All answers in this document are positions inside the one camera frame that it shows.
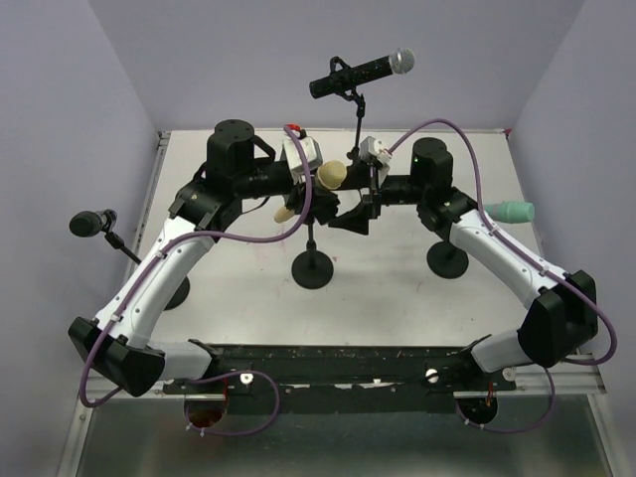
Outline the round base microphone stand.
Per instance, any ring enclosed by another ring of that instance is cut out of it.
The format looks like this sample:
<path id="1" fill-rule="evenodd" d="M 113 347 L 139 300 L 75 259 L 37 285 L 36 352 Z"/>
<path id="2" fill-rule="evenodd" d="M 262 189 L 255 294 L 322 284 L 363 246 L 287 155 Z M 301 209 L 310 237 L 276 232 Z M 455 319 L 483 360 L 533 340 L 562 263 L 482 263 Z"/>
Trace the round base microphone stand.
<path id="1" fill-rule="evenodd" d="M 313 220 L 307 223 L 307 232 L 305 250 L 293 260 L 291 273 L 300 287 L 316 290 L 325 287 L 331 281 L 334 266 L 331 258 L 317 248 Z"/>

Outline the gold microphone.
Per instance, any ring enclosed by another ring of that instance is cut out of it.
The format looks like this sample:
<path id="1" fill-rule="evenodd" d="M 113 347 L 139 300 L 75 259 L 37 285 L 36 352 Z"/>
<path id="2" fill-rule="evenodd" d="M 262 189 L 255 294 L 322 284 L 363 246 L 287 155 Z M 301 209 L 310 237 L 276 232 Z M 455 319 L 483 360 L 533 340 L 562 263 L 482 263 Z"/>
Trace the gold microphone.
<path id="1" fill-rule="evenodd" d="M 320 225 L 326 225 L 334 219 L 338 213 L 340 201 L 335 191 L 340 188 L 347 178 L 347 168 L 337 160 L 332 160 L 319 166 L 312 175 L 313 192 L 306 224 L 313 220 Z M 294 185 L 290 195 L 284 200 L 273 216 L 276 223 L 282 224 L 300 215 L 304 206 L 305 185 Z"/>

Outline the black glitter microphone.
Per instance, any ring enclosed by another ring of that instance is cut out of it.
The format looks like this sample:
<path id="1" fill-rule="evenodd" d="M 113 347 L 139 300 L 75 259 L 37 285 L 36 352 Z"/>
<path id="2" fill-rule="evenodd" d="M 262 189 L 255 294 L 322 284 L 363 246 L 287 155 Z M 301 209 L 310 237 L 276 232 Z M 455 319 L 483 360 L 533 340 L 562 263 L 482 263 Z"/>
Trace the black glitter microphone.
<path id="1" fill-rule="evenodd" d="M 388 56 L 355 67 L 348 65 L 340 57 L 332 57 L 329 74 L 312 81 L 309 91 L 315 99 L 337 95 L 351 101 L 356 97 L 358 86 L 391 75 L 405 75 L 413 69 L 414 63 L 415 56 L 410 49 L 397 49 Z"/>

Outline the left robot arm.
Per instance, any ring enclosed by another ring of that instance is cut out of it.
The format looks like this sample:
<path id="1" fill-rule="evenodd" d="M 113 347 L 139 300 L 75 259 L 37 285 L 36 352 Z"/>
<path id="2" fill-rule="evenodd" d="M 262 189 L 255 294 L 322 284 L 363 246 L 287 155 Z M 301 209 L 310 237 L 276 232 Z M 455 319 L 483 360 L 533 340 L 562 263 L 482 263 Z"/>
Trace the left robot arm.
<path id="1" fill-rule="evenodd" d="M 110 380 L 133 397 L 156 383 L 187 380 L 200 393 L 221 377 L 213 353 L 195 341 L 154 344 L 153 330 L 191 269 L 220 240 L 273 243 L 293 235 L 309 216 L 315 191 L 340 188 L 347 170 L 326 161 L 317 142 L 302 129 L 285 125 L 281 152 L 275 152 L 238 119 L 216 125 L 207 141 L 206 161 L 176 195 L 159 236 L 114 297 L 92 318 L 77 318 L 69 336 L 84 361 L 79 397 L 90 372 Z M 276 218 L 296 223 L 279 236 L 246 237 L 228 229 L 246 199 L 285 196 L 290 205 Z"/>

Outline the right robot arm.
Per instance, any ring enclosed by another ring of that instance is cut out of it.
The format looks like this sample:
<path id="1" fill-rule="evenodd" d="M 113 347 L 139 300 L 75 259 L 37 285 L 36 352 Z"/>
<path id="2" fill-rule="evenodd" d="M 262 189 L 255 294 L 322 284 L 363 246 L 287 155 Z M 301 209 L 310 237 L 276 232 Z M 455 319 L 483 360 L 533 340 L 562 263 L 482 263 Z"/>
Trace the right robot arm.
<path id="1" fill-rule="evenodd" d="M 507 367 L 535 364 L 544 368 L 594 338 L 598 318 L 593 307 L 596 286 L 580 270 L 570 273 L 547 262 L 501 229 L 474 199 L 453 184 L 453 157 L 435 138 L 415 141 L 410 170 L 390 174 L 392 149 L 366 138 L 347 169 L 344 190 L 368 189 L 359 205 L 330 222 L 330 227 L 365 235 L 383 206 L 414 205 L 421 223 L 439 241 L 428 251 L 429 268 L 451 279 L 463 275 L 475 258 L 521 301 L 526 317 L 516 330 L 487 336 L 468 348 L 457 377 L 477 390 Z"/>

